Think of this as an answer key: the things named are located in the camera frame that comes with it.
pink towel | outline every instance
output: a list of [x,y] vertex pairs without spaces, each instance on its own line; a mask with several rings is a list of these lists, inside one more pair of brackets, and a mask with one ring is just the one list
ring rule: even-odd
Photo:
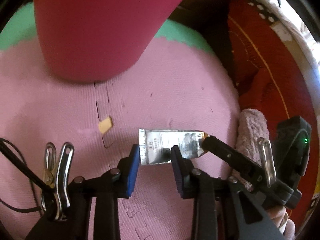
[[[42,177],[44,147],[52,141],[75,146],[70,179],[100,176],[138,143],[138,128],[194,129],[235,145],[238,97],[219,60],[199,49],[154,38],[138,62],[97,84],[70,84],[52,77],[37,38],[0,52],[0,137],[13,142],[28,166]],[[111,116],[105,135],[99,121]],[[214,177],[228,166],[214,155],[195,165]],[[0,155],[0,198],[19,208],[34,207],[28,180]],[[177,193],[170,164],[140,167],[135,192],[119,199],[122,240],[190,236],[192,200]],[[39,218],[0,204],[0,220],[23,239]]]
[[[259,137],[269,140],[269,131],[267,128],[267,120],[263,113],[256,109],[244,109],[239,115],[238,137],[236,141],[236,150],[247,156],[251,160],[261,165],[261,159],[257,146]],[[252,190],[252,185],[240,177],[239,172],[232,171],[232,175],[236,176],[246,187]],[[267,210],[268,215],[279,228],[286,240],[294,238],[295,224],[289,219],[286,209],[283,206],[276,206]]]

black cable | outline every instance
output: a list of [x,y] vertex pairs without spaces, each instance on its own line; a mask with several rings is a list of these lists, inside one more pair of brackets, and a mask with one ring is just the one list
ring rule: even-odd
[[46,185],[39,177],[30,170],[3,142],[0,141],[0,152],[14,165],[19,171],[26,175],[31,181],[36,184],[42,191],[52,193],[52,189]]
[[[3,142],[3,143],[7,143],[8,145],[10,145],[13,149],[15,149],[15,151],[19,154],[23,164],[27,167],[27,163],[26,163],[26,160],[25,158],[23,157],[22,153],[20,152],[20,150],[13,144],[11,143],[10,141],[4,139],[4,138],[0,138],[0,142]],[[38,200],[36,198],[36,191],[35,191],[35,187],[33,185],[33,182],[31,179],[29,179],[29,182],[30,182],[30,187],[31,187],[31,191],[32,191],[32,194],[33,194],[33,198],[35,200],[35,203],[36,203],[36,207],[34,208],[25,208],[25,209],[21,209],[21,208],[15,208],[15,207],[12,207],[10,206],[9,204],[7,204],[6,202],[4,202],[1,198],[0,198],[0,202],[5,205],[7,208],[13,210],[13,211],[16,211],[16,212],[19,212],[19,213],[31,213],[31,212],[36,212],[38,211],[39,212],[39,215],[41,217],[41,207],[38,203]]]

red cylinder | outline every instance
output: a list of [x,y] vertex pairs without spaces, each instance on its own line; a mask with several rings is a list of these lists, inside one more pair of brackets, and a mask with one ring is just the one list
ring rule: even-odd
[[105,81],[131,67],[182,0],[34,0],[37,33],[52,72]]

small tan foam piece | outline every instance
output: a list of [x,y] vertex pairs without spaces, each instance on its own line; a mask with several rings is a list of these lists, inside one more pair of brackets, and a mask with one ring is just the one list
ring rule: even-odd
[[105,120],[99,122],[99,131],[102,134],[105,134],[113,127],[113,122],[111,116],[108,116]]

black clip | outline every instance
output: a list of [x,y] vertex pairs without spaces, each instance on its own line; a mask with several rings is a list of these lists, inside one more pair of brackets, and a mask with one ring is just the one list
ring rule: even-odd
[[130,155],[121,159],[117,168],[94,179],[76,177],[68,185],[70,207],[65,210],[65,221],[52,220],[55,207],[46,205],[46,212],[26,240],[87,240],[92,197],[96,197],[93,239],[119,240],[117,199],[131,196],[139,164],[139,145],[133,145]]
[[201,147],[227,162],[231,168],[240,173],[242,178],[250,182],[254,187],[254,192],[259,193],[260,204],[263,204],[265,209],[276,205],[287,208],[295,207],[292,205],[293,202],[290,201],[290,199],[295,198],[295,191],[284,183],[280,176],[269,187],[265,171],[260,165],[214,136],[205,138]]
[[298,184],[304,176],[310,152],[311,126],[301,116],[294,116],[277,125],[273,143],[278,178],[293,189],[286,207],[294,209],[301,199]]
[[284,239],[255,197],[236,178],[211,178],[182,158],[178,146],[172,147],[171,160],[180,196],[194,198],[191,240],[218,239],[215,200],[222,204],[225,239]]

